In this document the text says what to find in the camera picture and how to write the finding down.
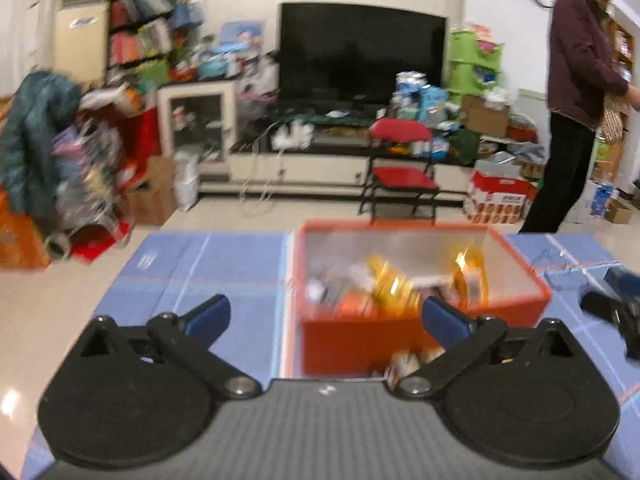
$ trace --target woman's hand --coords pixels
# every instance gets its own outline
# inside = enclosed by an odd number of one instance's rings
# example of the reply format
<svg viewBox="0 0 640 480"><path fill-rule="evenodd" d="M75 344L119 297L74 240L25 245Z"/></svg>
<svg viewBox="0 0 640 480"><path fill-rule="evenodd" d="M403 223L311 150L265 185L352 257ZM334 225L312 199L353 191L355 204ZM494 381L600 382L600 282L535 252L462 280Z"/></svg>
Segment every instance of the woman's hand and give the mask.
<svg viewBox="0 0 640 480"><path fill-rule="evenodd" d="M640 112L640 89L633 85L629 85L625 97L629 99L629 104L631 104L633 109L636 112Z"/></svg>

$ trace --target green storage bin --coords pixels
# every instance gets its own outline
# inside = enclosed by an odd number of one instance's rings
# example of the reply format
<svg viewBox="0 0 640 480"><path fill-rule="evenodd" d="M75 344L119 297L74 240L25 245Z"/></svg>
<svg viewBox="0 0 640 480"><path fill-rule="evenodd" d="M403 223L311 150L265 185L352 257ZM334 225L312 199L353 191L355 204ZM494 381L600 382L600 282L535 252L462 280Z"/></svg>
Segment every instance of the green storage bin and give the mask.
<svg viewBox="0 0 640 480"><path fill-rule="evenodd" d="M498 86L498 81L485 83L478 79L476 69L484 70L469 63L451 63L449 72L449 90L459 94L482 96L486 90Z"/></svg>
<svg viewBox="0 0 640 480"><path fill-rule="evenodd" d="M454 90L449 90L449 99L447 99L447 101L449 103L453 103L455 105L462 106L462 98L463 97L464 97L464 94L462 94L460 92L456 92Z"/></svg>
<svg viewBox="0 0 640 480"><path fill-rule="evenodd" d="M460 30L449 38L449 60L456 63L469 63L500 72L504 44L496 43L493 52L486 52L478 46L476 34Z"/></svg>

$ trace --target brown bag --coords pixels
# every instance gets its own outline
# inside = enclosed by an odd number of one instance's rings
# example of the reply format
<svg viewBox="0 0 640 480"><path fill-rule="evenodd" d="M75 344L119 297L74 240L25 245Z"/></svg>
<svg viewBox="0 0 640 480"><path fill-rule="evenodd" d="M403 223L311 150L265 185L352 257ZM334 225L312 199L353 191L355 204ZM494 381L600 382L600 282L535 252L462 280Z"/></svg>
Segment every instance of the brown bag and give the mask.
<svg viewBox="0 0 640 480"><path fill-rule="evenodd" d="M618 100L612 94L604 97L604 116L602 118L602 135L606 144L619 144L624 138L624 124L620 117Z"/></svg>

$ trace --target blue gripper pad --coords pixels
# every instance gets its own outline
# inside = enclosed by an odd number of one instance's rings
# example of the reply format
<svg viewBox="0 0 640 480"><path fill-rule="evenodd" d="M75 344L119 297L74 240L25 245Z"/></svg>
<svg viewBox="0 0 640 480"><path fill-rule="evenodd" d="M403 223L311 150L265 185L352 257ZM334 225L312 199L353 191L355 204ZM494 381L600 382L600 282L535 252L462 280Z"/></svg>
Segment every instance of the blue gripper pad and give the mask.
<svg viewBox="0 0 640 480"><path fill-rule="evenodd" d="M611 267L605 274L604 280L620 295L622 300L640 296L640 276L637 274Z"/></svg>
<svg viewBox="0 0 640 480"><path fill-rule="evenodd" d="M231 304L217 294L180 318L184 334L209 348L225 332L231 322Z"/></svg>
<svg viewBox="0 0 640 480"><path fill-rule="evenodd" d="M471 335L472 320L444 301L430 296L422 304L422 326L448 350Z"/></svg>

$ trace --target snack package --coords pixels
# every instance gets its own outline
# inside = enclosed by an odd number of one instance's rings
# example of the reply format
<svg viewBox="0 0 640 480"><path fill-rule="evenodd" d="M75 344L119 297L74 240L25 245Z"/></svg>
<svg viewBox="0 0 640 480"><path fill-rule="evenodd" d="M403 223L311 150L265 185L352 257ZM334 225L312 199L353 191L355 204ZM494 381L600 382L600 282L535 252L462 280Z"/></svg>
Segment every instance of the snack package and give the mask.
<svg viewBox="0 0 640 480"><path fill-rule="evenodd" d="M349 290L334 309L334 317L363 318L375 316L371 296L362 290Z"/></svg>
<svg viewBox="0 0 640 480"><path fill-rule="evenodd" d="M367 258L367 265L375 279L373 298L386 316L401 317L420 312L420 293L414 290L413 283L405 275L379 254Z"/></svg>
<svg viewBox="0 0 640 480"><path fill-rule="evenodd" d="M385 371L386 382L393 390L396 385L420 369L420 360L407 352L396 352L391 358L391 364Z"/></svg>
<svg viewBox="0 0 640 480"><path fill-rule="evenodd" d="M471 303L479 303L481 308L487 306L489 283L480 249L469 247L458 253L453 273L453 289L460 297L460 310L463 312L469 309Z"/></svg>

